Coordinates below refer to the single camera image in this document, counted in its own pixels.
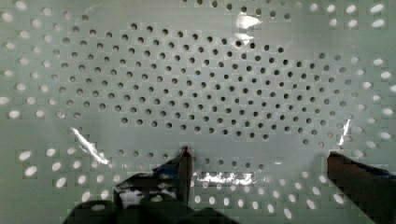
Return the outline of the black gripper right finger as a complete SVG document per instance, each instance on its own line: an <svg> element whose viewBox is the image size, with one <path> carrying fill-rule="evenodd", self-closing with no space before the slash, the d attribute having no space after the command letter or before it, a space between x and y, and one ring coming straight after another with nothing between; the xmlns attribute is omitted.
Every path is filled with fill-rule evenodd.
<svg viewBox="0 0 396 224"><path fill-rule="evenodd" d="M332 151L327 176L375 224L395 224L395 175Z"/></svg>

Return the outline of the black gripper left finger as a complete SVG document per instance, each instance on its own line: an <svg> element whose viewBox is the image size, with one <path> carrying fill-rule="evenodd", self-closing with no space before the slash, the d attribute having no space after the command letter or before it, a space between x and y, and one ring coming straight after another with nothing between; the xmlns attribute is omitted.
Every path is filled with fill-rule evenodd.
<svg viewBox="0 0 396 224"><path fill-rule="evenodd" d="M239 224L221 212L189 207L192 156L183 147L172 160L136 174L113 189L113 200L77 205L63 224Z"/></svg>

